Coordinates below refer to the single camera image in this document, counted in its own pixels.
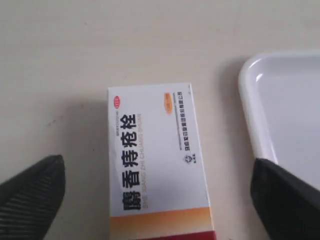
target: plastic tray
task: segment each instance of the plastic tray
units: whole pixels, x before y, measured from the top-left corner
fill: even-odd
[[[320,52],[258,55],[239,91],[255,157],[320,190]]]

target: suppository box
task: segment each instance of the suppository box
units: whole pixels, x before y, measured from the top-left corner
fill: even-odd
[[[189,83],[108,89],[111,240],[214,240]]]

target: white table surface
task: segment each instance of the white table surface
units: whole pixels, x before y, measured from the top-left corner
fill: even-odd
[[[46,240],[108,235],[106,90],[193,84],[218,240],[265,240],[237,77],[259,52],[318,48],[318,0],[0,0],[0,182],[62,154]]]

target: red stripe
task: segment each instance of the red stripe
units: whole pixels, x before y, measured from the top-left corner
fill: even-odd
[[[145,240],[216,240],[216,232],[203,231],[203,232],[196,232],[196,233],[190,233],[190,234],[148,238]]]

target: textured black surface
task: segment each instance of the textured black surface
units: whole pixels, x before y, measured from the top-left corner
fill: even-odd
[[[62,156],[49,156],[0,185],[0,240],[42,240],[65,195]]]
[[[254,207],[272,240],[320,240],[320,192],[267,159],[256,159]]]

